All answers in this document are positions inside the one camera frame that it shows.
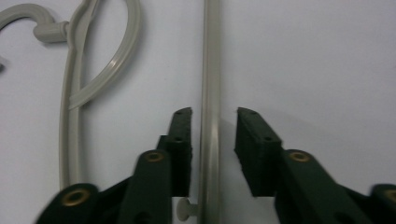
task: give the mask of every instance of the white surface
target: white surface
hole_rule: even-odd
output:
[[[68,21],[79,0],[30,0]],[[0,10],[26,3],[2,0]],[[222,1],[223,223],[277,223],[253,199],[233,153],[238,106],[316,156],[335,180],[367,193],[396,183],[396,3]],[[197,196],[204,1],[142,0],[143,33],[130,66],[84,109],[88,181],[105,189],[153,149],[174,111],[192,106]],[[126,26],[121,0],[103,1],[87,80],[112,57]],[[0,223],[34,223],[58,190],[58,123],[66,44],[44,45],[32,21],[0,32]]]

